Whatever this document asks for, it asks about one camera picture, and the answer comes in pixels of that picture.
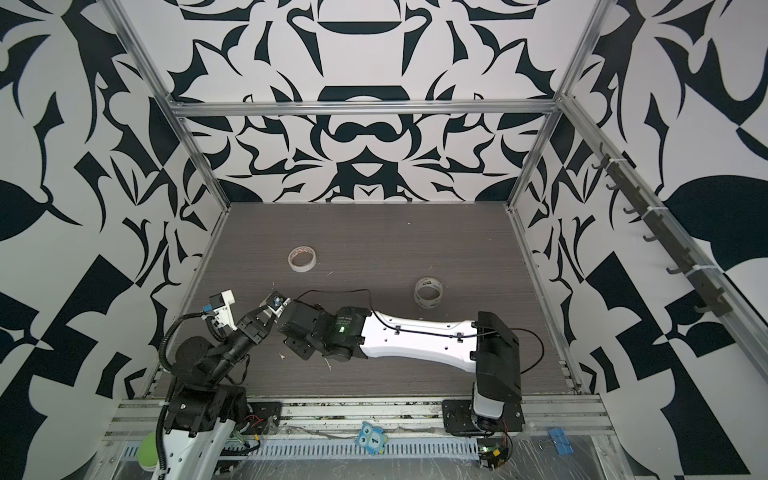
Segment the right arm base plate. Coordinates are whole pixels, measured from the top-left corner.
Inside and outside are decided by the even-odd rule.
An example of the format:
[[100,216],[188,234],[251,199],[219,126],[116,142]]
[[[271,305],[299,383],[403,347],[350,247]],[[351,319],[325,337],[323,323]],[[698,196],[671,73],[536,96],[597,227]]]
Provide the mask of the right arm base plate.
[[499,419],[476,415],[470,399],[443,400],[441,408],[444,430],[458,437],[519,433],[525,425],[520,403],[506,402]]

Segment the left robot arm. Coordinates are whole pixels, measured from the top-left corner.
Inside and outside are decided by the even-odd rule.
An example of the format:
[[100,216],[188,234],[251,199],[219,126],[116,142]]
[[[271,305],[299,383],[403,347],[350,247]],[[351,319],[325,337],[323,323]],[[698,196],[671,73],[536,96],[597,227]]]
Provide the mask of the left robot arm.
[[183,322],[203,319],[188,313],[174,321],[161,340],[159,360],[172,375],[154,432],[158,464],[155,479],[211,479],[225,444],[245,424],[245,388],[230,372],[270,334],[274,313],[261,306],[235,322],[219,344],[191,337],[178,348],[173,362],[167,345]]

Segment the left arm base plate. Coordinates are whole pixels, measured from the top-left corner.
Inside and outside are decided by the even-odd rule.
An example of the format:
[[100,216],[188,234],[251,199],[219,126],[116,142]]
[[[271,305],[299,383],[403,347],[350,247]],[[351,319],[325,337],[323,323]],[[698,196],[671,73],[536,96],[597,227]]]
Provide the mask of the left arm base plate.
[[283,404],[280,401],[248,401],[247,415],[240,433],[245,436],[269,435],[279,429]]

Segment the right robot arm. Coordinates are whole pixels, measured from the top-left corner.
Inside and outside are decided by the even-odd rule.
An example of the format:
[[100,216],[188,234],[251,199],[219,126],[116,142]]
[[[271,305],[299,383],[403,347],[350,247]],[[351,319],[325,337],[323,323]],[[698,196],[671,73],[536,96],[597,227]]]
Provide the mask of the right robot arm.
[[474,320],[444,323],[404,319],[363,307],[331,314],[287,300],[273,311],[284,343],[307,360],[409,358],[448,365],[475,376],[469,401],[443,403],[444,429],[454,436],[520,432],[522,368],[518,336],[501,319],[481,311]]

